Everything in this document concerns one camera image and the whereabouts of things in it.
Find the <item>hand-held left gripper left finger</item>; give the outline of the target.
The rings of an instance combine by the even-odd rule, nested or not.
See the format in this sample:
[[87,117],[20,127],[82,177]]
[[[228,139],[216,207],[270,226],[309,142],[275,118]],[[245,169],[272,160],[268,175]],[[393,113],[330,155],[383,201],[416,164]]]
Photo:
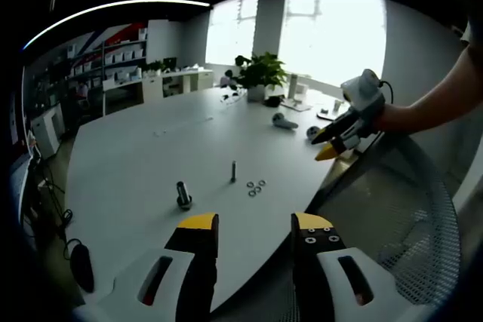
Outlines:
[[217,282],[216,213],[191,216],[165,247],[145,252],[114,279],[112,291],[75,310],[77,321],[208,321]]

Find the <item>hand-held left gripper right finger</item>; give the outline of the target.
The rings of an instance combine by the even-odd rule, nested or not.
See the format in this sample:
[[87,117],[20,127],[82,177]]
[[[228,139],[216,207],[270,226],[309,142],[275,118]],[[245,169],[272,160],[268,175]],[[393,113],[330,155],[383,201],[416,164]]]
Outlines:
[[414,304],[396,279],[367,254],[346,247],[321,216],[291,215],[293,281],[302,321],[426,321],[428,304]]

